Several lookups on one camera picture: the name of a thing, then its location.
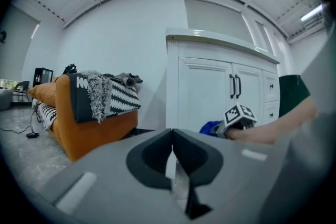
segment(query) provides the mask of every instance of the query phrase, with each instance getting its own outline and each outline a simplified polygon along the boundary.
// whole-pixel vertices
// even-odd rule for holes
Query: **black cable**
[[[33,111],[32,115],[30,116],[30,124],[29,124],[29,126],[26,127],[23,131],[21,131],[21,132],[16,132],[16,131],[14,131],[14,130],[6,130],[6,129],[3,129],[3,128],[0,128],[0,130],[3,130],[3,131],[5,131],[5,132],[14,132],[14,133],[16,133],[16,134],[21,134],[21,133],[25,132],[28,128],[30,128],[30,129],[31,129],[31,133],[26,134],[27,136],[30,135],[30,134],[36,134],[37,136],[39,136],[39,133],[35,133],[35,132],[34,132],[34,130],[33,130],[33,126],[31,125],[31,124],[32,124],[31,122],[32,122],[32,120],[33,120],[33,115],[34,115],[35,112],[36,112],[36,119],[37,119],[37,121],[38,121],[38,122],[41,122],[41,121],[40,121],[41,117],[40,117],[40,116],[38,115],[38,113],[37,113],[37,108],[38,108],[38,106],[39,106],[40,104],[41,104],[41,103],[39,103],[39,104],[37,104],[37,106],[35,106],[34,111]]]

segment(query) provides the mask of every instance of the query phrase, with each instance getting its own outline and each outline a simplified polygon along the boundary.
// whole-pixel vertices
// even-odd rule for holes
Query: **fluorescent light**
[[[310,17],[314,16],[316,13],[319,13],[320,11],[322,11],[322,9],[323,8],[321,4],[320,6],[317,6],[315,9],[313,9],[312,11],[310,11],[309,13],[301,17],[301,21],[303,22],[304,20],[309,19]]]
[[[39,24],[37,24],[37,25],[35,26],[34,32],[33,32],[33,34],[32,34],[31,37],[30,37],[31,39],[33,39],[34,34],[35,34],[35,32],[36,32],[36,30],[38,29],[39,26],[40,26]]]

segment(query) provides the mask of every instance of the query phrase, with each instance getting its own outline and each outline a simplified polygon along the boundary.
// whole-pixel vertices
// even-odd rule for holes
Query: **throw blanket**
[[[70,78],[71,106],[77,123],[116,116],[139,109],[135,87],[128,88],[95,73],[67,74]]]
[[[117,76],[111,74],[104,74],[104,77],[108,77],[116,83],[124,84],[127,88],[133,88],[136,83],[142,83],[142,79],[139,76],[134,76],[131,73],[121,73]]]
[[[41,103],[36,99],[33,99],[33,108],[37,107],[38,115],[41,118],[41,121],[43,123],[43,127],[45,131],[49,131],[54,120],[56,119],[56,108],[53,106],[49,106],[47,104]]]

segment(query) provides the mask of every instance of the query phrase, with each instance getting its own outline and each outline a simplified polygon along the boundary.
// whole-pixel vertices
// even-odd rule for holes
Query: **cabinet drawer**
[[[279,77],[277,74],[262,71],[264,81],[264,102],[280,100]]]
[[[275,121],[279,117],[279,101],[264,104],[264,116],[262,117],[262,125]]]

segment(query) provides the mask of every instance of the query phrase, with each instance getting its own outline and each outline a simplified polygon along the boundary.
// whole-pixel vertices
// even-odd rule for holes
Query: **black cabinet handle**
[[[239,96],[242,94],[242,93],[241,93],[241,92],[242,92],[242,91],[241,91],[241,90],[242,90],[242,89],[241,89],[241,88],[242,88],[242,85],[241,85],[240,77],[239,77],[238,75],[236,75],[236,79],[238,79],[238,82],[239,82],[239,83],[238,83],[238,84],[239,84],[239,94],[237,94],[237,96],[236,96],[237,99],[238,99]]]
[[[230,78],[233,79],[233,94],[231,94],[231,99],[233,99],[233,97],[235,96],[236,94],[236,81],[235,81],[235,78],[232,76],[232,74],[230,74]]]

